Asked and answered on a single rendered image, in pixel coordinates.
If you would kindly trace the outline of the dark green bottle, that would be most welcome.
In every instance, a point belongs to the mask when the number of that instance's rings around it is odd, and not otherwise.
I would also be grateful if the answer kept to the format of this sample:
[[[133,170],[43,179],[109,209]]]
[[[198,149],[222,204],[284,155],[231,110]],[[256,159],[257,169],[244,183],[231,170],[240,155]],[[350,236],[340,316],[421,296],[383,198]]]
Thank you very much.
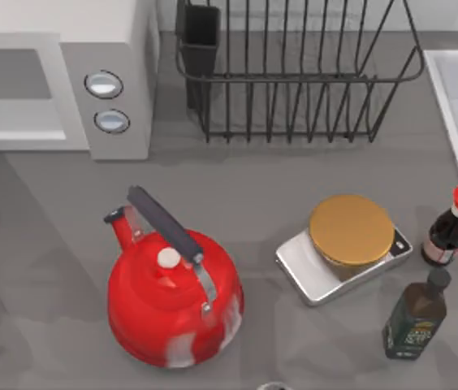
[[[424,282],[406,286],[382,330],[390,359],[416,360],[447,316],[444,291],[452,278],[444,268],[433,269]]]

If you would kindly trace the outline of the red kettle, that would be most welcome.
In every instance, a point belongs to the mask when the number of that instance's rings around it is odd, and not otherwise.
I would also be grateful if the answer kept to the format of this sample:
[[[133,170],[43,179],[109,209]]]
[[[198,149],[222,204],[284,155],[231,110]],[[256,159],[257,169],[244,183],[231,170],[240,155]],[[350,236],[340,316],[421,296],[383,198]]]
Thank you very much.
[[[105,216],[120,255],[107,282],[107,317],[119,345],[152,366],[185,368],[222,352],[244,316],[244,291],[230,255],[184,228],[144,188]]]

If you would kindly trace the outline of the larger round microwave knob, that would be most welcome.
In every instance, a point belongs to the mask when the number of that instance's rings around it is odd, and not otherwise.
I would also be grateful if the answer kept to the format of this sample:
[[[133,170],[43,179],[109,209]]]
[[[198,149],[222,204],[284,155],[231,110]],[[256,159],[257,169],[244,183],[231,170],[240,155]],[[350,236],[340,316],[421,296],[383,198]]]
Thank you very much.
[[[88,93],[99,99],[113,99],[123,92],[123,82],[113,72],[100,70],[84,78]]]

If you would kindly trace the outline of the smaller round microwave knob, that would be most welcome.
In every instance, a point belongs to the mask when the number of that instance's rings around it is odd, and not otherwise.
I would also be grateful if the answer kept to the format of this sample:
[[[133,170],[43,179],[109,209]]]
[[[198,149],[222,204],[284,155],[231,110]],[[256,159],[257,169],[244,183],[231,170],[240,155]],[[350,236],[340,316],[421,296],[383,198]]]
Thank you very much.
[[[130,119],[120,110],[104,110],[94,115],[95,126],[109,134],[120,134],[130,127]]]

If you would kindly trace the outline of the dark bottle with red cap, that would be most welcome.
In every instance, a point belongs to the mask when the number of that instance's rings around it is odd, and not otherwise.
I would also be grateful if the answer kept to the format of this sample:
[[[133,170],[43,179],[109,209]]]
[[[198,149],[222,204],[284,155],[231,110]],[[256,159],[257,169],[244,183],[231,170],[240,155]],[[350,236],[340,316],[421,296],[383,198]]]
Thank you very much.
[[[458,254],[458,186],[452,205],[431,225],[421,245],[421,256],[434,267],[449,265]]]

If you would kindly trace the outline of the pale microwave oven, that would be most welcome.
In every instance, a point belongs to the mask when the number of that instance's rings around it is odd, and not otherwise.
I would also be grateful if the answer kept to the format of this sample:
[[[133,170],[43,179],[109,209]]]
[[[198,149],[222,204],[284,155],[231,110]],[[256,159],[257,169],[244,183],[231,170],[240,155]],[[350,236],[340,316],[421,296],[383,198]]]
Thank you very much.
[[[79,150],[96,160],[149,154],[160,38],[156,0],[0,0],[0,150]],[[99,99],[84,78],[106,70],[123,92]],[[119,110],[130,127],[94,124]]]

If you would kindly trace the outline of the jar with gold lid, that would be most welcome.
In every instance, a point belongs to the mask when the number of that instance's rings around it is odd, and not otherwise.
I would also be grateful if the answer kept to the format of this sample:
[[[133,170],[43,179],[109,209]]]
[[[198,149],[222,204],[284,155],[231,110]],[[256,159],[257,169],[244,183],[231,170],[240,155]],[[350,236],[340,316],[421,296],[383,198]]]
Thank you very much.
[[[387,211],[369,198],[338,194],[313,209],[309,236],[323,262],[345,281],[387,255],[395,239],[395,226]]]

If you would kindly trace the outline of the black cutlery holder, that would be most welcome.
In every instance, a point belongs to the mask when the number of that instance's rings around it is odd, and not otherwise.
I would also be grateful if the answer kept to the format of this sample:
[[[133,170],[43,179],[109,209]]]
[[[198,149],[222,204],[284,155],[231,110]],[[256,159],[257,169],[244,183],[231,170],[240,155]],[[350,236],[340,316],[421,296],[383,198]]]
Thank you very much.
[[[184,64],[187,107],[201,110],[202,83],[214,74],[220,35],[220,9],[177,0],[175,33]]]

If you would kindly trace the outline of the silver kitchen scale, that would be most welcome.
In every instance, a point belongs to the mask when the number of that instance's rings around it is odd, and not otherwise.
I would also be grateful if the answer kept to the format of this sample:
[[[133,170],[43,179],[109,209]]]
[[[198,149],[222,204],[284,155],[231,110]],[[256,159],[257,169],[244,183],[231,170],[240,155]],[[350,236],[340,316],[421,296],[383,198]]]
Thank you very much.
[[[321,306],[399,266],[412,251],[411,243],[396,229],[390,251],[383,258],[356,270],[349,266],[341,268],[314,248],[304,230],[281,244],[275,255],[305,304]]]

